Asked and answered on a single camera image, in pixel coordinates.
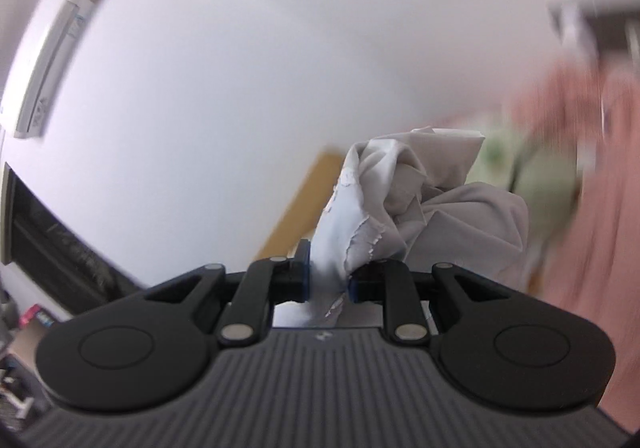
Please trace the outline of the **pink fluffy blanket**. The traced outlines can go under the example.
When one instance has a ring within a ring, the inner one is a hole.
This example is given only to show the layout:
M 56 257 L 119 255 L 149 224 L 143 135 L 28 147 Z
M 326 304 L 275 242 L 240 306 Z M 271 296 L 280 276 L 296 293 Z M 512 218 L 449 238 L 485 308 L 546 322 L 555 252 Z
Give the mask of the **pink fluffy blanket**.
M 639 81 L 626 66 L 560 62 L 516 101 L 513 122 L 557 149 L 587 145 L 596 165 L 544 267 L 541 296 L 608 333 L 616 366 L 601 405 L 639 426 Z

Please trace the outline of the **white cloth garment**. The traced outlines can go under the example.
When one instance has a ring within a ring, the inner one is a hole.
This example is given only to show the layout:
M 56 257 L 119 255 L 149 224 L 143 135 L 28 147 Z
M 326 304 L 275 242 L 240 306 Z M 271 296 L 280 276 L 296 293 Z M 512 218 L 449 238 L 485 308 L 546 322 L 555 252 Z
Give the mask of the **white cloth garment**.
M 274 309 L 277 327 L 378 327 L 378 304 L 352 304 L 347 284 L 372 260 L 414 271 L 455 264 L 521 289 L 528 236 L 524 200 L 468 182 L 484 137 L 423 128 L 353 145 L 310 241 L 310 298 Z

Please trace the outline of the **light green fleece blanket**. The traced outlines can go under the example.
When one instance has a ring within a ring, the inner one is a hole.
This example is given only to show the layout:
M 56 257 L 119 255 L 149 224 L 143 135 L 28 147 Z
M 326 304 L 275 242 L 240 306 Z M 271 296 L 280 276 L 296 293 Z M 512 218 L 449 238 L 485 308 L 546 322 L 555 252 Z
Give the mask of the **light green fleece blanket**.
M 472 119 L 485 140 L 466 177 L 521 197 L 529 218 L 529 242 L 542 244 L 572 220 L 579 194 L 576 157 L 526 136 L 501 113 Z

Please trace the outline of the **mustard yellow headboard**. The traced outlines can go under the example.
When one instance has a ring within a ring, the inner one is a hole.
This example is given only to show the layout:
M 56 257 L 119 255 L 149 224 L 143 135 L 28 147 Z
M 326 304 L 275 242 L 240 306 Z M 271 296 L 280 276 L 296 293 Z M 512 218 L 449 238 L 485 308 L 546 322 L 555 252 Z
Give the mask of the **mustard yellow headboard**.
M 344 157 L 345 153 L 337 149 L 323 150 L 317 156 L 256 259 L 284 256 L 295 249 L 300 239 L 314 231 L 333 193 Z

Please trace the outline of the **white wall air conditioner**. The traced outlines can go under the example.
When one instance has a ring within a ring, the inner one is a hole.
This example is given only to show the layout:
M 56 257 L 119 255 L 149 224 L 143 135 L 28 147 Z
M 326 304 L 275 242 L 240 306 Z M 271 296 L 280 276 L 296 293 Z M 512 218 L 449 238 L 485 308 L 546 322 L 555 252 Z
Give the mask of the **white wall air conditioner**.
M 2 106 L 17 139 L 43 134 L 58 87 L 102 0 L 39 0 L 10 68 Z

